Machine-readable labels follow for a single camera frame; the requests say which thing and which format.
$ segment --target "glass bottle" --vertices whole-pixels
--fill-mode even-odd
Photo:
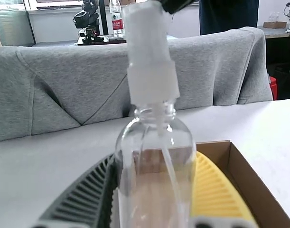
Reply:
[[[118,137],[115,160],[121,227],[187,228],[196,146],[188,128],[176,118],[174,102],[164,102],[162,107],[162,139],[152,105],[138,107]],[[180,215],[162,146],[169,150],[174,167]],[[178,216],[183,218],[180,224]]]

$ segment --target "pump cap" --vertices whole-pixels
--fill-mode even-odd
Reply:
[[[161,3],[134,3],[123,9],[128,45],[131,103],[145,105],[179,97]]]

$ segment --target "person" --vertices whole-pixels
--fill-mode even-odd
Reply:
[[[257,27],[259,0],[200,0],[200,34]]]

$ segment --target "chair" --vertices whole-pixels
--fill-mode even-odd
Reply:
[[[256,28],[169,41],[176,108],[272,100]],[[126,45],[0,48],[0,141],[128,116]]]

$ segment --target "white table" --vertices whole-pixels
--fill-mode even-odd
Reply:
[[[290,216],[290,100],[180,111],[197,142],[231,140]],[[0,228],[32,224],[114,150],[129,119],[0,142]]]

